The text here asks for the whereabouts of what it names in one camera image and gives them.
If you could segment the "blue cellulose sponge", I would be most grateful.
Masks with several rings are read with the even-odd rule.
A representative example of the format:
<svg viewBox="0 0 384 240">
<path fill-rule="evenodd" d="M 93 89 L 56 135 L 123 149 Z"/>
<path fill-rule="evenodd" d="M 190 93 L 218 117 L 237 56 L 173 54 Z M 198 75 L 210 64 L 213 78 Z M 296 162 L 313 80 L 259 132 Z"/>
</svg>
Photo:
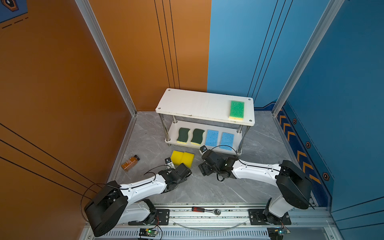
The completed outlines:
<svg viewBox="0 0 384 240">
<path fill-rule="evenodd" d="M 216 147 L 218 145 L 219 132 L 216 130 L 207 130 L 205 145 L 207 147 Z"/>
<path fill-rule="evenodd" d="M 233 143 L 234 143 L 234 135 L 231 133 L 223 133 L 219 148 L 227 151 L 232 151 Z"/>
</svg>

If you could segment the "green yellow wavy sponge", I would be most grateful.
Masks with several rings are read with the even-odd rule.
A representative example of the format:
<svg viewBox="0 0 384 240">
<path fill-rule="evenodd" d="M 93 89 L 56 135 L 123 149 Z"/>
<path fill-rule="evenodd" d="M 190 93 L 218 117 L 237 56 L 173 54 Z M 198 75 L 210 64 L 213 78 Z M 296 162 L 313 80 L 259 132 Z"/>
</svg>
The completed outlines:
<svg viewBox="0 0 384 240">
<path fill-rule="evenodd" d="M 177 143 L 187 144 L 190 130 L 189 128 L 179 128 Z"/>
<path fill-rule="evenodd" d="M 200 146 L 203 142 L 203 135 L 204 135 L 204 130 L 202 129 L 194 129 L 193 131 L 193 137 L 191 139 L 191 144 Z"/>
</svg>

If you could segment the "light green sponge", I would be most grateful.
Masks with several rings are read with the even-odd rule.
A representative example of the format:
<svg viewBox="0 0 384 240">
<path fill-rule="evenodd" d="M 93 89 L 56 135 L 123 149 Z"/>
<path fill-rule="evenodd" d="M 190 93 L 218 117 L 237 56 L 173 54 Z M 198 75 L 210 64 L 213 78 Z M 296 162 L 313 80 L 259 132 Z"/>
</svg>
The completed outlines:
<svg viewBox="0 0 384 240">
<path fill-rule="evenodd" d="M 245 103 L 231 101 L 229 119 L 242 121 L 244 119 Z"/>
</svg>

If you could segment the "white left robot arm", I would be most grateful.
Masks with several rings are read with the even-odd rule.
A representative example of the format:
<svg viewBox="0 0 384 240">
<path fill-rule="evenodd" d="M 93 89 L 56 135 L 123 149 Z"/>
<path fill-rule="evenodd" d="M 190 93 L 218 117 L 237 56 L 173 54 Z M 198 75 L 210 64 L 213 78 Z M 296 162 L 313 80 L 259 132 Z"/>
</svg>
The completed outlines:
<svg viewBox="0 0 384 240">
<path fill-rule="evenodd" d="M 190 168 L 180 164 L 139 182 L 119 185 L 111 181 L 105 184 L 84 207 L 94 236 L 101 237 L 121 224 L 156 225 L 158 211 L 148 197 L 174 190 L 191 174 Z"/>
</svg>

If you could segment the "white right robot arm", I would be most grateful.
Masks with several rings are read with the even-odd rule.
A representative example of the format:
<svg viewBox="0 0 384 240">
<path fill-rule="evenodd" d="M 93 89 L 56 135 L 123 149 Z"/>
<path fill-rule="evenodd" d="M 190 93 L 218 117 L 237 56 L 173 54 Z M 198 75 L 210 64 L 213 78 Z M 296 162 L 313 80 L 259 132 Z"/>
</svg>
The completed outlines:
<svg viewBox="0 0 384 240">
<path fill-rule="evenodd" d="M 203 176 L 216 174 L 217 180 L 249 179 L 270 184 L 279 189 L 276 198 L 270 198 L 262 212 L 269 225 L 283 223 L 284 215 L 293 208 L 306 210 L 311 206 L 313 189 L 311 179 L 293 162 L 264 165 L 245 162 L 238 157 L 224 159 L 206 146 L 200 147 L 203 163 L 199 169 Z"/>
</svg>

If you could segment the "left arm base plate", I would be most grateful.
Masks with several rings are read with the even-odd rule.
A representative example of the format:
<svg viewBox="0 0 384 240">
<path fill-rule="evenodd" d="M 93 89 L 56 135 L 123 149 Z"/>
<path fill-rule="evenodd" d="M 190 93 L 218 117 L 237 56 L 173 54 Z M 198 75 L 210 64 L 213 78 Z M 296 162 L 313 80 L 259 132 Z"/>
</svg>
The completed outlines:
<svg viewBox="0 0 384 240">
<path fill-rule="evenodd" d="M 150 213 L 150 215 L 144 219 L 143 221 L 141 222 L 138 222 L 138 221 L 132 221 L 132 222 L 129 222 L 128 225 L 129 226 L 155 226 L 155 225 L 159 225 L 159 226 L 167 226 L 169 224 L 169 220 L 170 220 L 170 210 L 169 209 L 160 209 L 160 210 L 156 210 L 156 213 Z"/>
</svg>

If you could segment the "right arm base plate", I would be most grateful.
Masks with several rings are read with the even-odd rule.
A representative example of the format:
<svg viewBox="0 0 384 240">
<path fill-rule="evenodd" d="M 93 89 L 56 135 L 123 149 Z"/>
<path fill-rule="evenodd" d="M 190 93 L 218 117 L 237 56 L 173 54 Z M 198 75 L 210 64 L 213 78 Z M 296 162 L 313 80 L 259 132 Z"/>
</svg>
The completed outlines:
<svg viewBox="0 0 384 240">
<path fill-rule="evenodd" d="M 262 209 L 249 209 L 249 219 L 251 225 L 285 225 L 289 226 L 292 224 L 291 218 L 288 213 L 285 213 L 283 217 L 279 218 L 273 214 L 264 214 Z"/>
</svg>

